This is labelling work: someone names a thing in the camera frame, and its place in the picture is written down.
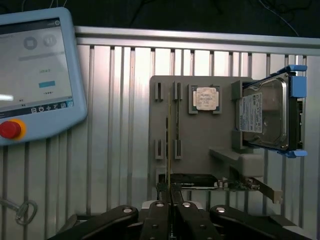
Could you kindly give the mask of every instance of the dark background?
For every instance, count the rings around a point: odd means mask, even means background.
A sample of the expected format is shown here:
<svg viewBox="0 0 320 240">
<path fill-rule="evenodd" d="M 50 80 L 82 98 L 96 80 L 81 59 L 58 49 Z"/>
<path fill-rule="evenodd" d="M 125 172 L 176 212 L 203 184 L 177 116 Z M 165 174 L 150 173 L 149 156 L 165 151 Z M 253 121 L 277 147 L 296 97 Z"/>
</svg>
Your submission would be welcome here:
<svg viewBox="0 0 320 240">
<path fill-rule="evenodd" d="M 20 12 L 22 1 L 0 0 L 0 4 Z M 312 0 L 310 6 L 309 0 L 263 2 L 290 21 L 301 37 L 320 38 L 320 0 Z M 25 11 L 48 8 L 50 3 L 26 0 Z M 65 7 L 76 26 L 295 36 L 258 0 L 68 0 Z"/>
</svg>

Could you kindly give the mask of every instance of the light blue casing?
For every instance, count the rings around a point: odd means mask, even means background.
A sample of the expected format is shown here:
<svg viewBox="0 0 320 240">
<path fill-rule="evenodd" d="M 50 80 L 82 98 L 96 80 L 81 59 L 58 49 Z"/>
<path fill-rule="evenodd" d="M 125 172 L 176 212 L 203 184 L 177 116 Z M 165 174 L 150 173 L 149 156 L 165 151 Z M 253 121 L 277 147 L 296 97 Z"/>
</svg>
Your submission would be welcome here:
<svg viewBox="0 0 320 240">
<path fill-rule="evenodd" d="M 20 119 L 26 125 L 26 134 L 22 139 L 10 140 L 0 137 L 0 146 L 51 137 L 72 127 L 87 116 L 87 104 L 78 59 L 77 42 L 70 12 L 64 7 L 56 7 L 4 14 L 0 15 L 0 26 L 54 18 L 60 19 L 74 106 L 0 119 L 0 124 L 10 119 Z"/>
</svg>

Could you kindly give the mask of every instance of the gray fixture plate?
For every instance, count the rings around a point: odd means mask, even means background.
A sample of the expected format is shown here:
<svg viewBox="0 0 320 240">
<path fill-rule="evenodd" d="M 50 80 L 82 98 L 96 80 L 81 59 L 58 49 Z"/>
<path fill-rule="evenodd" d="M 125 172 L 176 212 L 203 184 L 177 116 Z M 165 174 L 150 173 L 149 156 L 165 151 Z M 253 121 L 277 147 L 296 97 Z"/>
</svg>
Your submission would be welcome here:
<svg viewBox="0 0 320 240">
<path fill-rule="evenodd" d="M 153 76 L 151 78 L 149 99 L 151 181 L 156 180 L 156 169 L 166 166 L 166 116 L 168 116 L 169 90 L 171 91 L 171 172 L 213 174 L 218 179 L 228 177 L 228 166 L 222 161 L 214 160 L 209 154 L 209 148 L 231 149 L 232 130 L 236 121 L 236 104 L 232 101 L 231 84 L 239 80 L 252 81 L 248 77 L 224 76 Z M 181 159 L 175 159 L 174 154 L 177 109 L 175 82 L 180 83 L 182 89 L 182 100 L 180 101 Z M 198 111 L 197 114 L 189 114 L 189 85 L 198 87 L 219 86 L 221 113 L 213 114 L 212 111 Z M 158 86 L 162 88 L 160 91 L 156 91 Z M 159 140 L 162 144 L 162 153 L 156 156 Z"/>
</svg>

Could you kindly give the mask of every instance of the processor chip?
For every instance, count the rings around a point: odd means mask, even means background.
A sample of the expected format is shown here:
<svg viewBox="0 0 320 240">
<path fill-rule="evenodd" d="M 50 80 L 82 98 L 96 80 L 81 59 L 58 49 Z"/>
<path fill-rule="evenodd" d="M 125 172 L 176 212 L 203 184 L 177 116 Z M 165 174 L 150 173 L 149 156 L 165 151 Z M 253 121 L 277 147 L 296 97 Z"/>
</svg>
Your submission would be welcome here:
<svg viewBox="0 0 320 240">
<path fill-rule="evenodd" d="M 214 111 L 218 106 L 219 92 L 215 87 L 198 87 L 196 89 L 197 110 Z"/>
</svg>

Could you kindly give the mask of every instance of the hard drive label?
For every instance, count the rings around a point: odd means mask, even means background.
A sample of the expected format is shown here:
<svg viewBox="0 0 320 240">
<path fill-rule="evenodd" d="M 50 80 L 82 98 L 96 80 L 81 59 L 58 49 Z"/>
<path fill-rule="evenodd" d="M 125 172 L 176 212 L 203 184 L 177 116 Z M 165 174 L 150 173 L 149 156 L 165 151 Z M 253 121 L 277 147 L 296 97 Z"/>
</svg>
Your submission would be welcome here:
<svg viewBox="0 0 320 240">
<path fill-rule="evenodd" d="M 262 92 L 240 99 L 240 131 L 262 133 Z"/>
</svg>

